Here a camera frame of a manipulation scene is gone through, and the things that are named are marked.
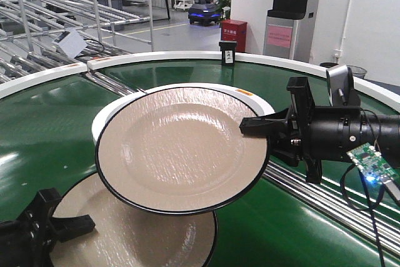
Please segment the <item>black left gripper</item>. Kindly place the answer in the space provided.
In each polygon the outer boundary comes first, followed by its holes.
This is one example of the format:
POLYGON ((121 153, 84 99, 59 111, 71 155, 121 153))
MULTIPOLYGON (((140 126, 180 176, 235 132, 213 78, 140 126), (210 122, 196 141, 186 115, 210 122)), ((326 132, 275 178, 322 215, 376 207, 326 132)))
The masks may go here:
POLYGON ((93 231, 88 214, 53 217, 60 202, 56 188, 41 189, 16 219, 1 222, 1 266, 52 266, 56 238, 63 243, 93 231))

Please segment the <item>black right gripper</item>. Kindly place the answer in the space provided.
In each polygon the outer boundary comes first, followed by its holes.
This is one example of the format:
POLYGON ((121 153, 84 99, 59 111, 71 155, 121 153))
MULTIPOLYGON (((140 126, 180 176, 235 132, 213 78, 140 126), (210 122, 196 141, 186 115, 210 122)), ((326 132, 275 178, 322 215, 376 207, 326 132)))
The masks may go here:
POLYGON ((291 105, 277 113, 243 118, 239 129, 248 136, 268 136, 271 154, 287 165, 306 164, 306 181, 322 181, 322 161, 343 161, 344 153, 359 140, 359 108, 318 106, 307 77, 291 77, 286 89, 291 105))

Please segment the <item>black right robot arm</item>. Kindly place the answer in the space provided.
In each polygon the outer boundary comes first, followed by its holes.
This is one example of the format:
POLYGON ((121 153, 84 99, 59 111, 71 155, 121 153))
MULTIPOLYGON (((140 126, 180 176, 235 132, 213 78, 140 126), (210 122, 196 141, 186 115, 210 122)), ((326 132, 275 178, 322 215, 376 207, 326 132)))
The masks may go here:
POLYGON ((322 181, 322 162, 350 162, 348 151, 377 143, 392 167, 399 167, 399 116, 373 115, 361 108, 361 100, 350 90, 345 106, 317 106, 307 77, 291 77, 290 107, 273 114, 243 118, 242 134, 266 137, 272 155, 290 166, 306 163, 306 182, 322 181))

